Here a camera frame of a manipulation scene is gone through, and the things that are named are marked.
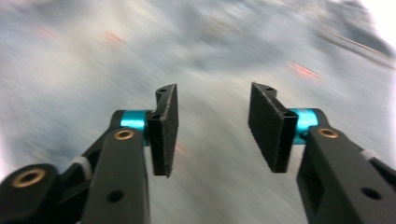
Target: orange speck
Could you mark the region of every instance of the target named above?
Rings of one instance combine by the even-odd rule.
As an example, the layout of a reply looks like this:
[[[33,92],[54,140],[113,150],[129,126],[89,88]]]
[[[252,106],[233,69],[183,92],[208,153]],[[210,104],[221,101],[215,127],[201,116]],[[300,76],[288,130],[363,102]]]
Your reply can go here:
[[[37,27],[36,29],[39,34],[43,35],[46,38],[50,38],[50,39],[58,39],[59,38],[59,36],[57,36],[53,32],[51,32],[43,27]]]
[[[109,31],[105,32],[105,38],[108,41],[110,41],[112,43],[115,43],[115,44],[118,44],[118,45],[124,43],[124,41],[122,40],[122,38],[119,35],[115,35],[114,33],[109,32]]]
[[[302,79],[307,79],[307,78],[321,79],[320,75],[298,63],[289,63],[289,66],[293,68],[295,71],[297,71],[299,77]]]
[[[179,141],[176,142],[176,152],[186,155],[186,148]]]

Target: screw hole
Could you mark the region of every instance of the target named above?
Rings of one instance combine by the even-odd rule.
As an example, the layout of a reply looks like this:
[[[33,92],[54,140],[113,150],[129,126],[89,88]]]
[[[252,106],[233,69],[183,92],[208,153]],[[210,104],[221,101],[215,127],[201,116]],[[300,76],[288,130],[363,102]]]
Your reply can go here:
[[[25,188],[39,182],[45,175],[46,171],[41,168],[28,170],[18,175],[12,181],[12,186],[17,189]]]
[[[117,203],[123,198],[123,193],[120,190],[114,190],[107,194],[107,201],[110,203]]]
[[[366,195],[367,197],[374,199],[374,200],[380,200],[381,199],[381,195],[376,192],[374,189],[369,189],[369,188],[362,188],[361,192],[363,192],[364,195]]]
[[[335,131],[332,131],[330,129],[319,129],[319,133],[325,137],[328,137],[328,138],[337,138],[338,137],[338,133],[336,133]]]
[[[133,136],[134,136],[134,132],[126,130],[126,131],[116,132],[114,138],[116,138],[117,140],[126,140],[132,138]]]
[[[283,115],[284,116],[288,116],[288,117],[292,117],[292,116],[294,116],[294,113],[290,112],[290,111],[287,111],[287,112],[283,112]]]
[[[35,178],[37,178],[37,173],[31,173],[29,175],[24,176],[21,179],[21,183],[26,183],[26,182],[32,181]]]

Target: cyan spacer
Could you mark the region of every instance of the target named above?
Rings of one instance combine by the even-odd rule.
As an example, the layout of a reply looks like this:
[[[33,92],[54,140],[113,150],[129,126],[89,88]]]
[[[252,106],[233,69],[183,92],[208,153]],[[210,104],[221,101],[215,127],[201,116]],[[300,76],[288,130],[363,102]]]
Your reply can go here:
[[[121,118],[120,126],[139,130],[139,132],[145,136],[143,139],[144,146],[148,147],[149,144],[146,139],[147,134],[145,133],[147,124],[146,115],[147,110],[125,110]]]
[[[298,115],[296,133],[294,135],[294,145],[304,145],[304,137],[308,134],[310,126],[318,125],[318,117],[313,109],[309,108],[292,108],[290,109]]]

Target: motion-blurred floor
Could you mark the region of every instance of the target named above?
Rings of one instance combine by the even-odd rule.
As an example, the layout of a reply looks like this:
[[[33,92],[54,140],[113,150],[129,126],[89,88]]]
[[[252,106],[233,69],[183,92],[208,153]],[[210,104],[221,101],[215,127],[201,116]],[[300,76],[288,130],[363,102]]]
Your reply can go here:
[[[369,38],[389,50],[378,61],[325,40],[323,22],[348,39],[354,25],[373,32],[359,11],[340,21],[340,2],[0,1],[0,179],[30,163],[63,171],[115,110],[154,108],[154,91],[177,83],[172,176],[147,160],[152,223],[306,223],[304,148],[287,174],[270,173],[247,125],[252,81],[287,107],[321,108],[396,168],[392,49]]]

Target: gold screw insert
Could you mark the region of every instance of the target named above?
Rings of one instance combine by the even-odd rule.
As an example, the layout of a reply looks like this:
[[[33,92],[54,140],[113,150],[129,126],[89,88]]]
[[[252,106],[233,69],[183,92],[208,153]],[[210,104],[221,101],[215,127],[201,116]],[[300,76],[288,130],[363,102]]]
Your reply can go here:
[[[319,133],[322,136],[328,137],[328,138],[337,138],[338,137],[338,133],[336,133],[333,130],[330,129],[319,129]]]
[[[46,171],[41,168],[35,168],[25,171],[12,181],[12,187],[21,189],[31,186],[40,181],[46,175]]]
[[[126,140],[130,139],[134,136],[134,132],[129,131],[129,130],[124,130],[124,131],[119,131],[116,134],[114,134],[114,138],[117,140]]]

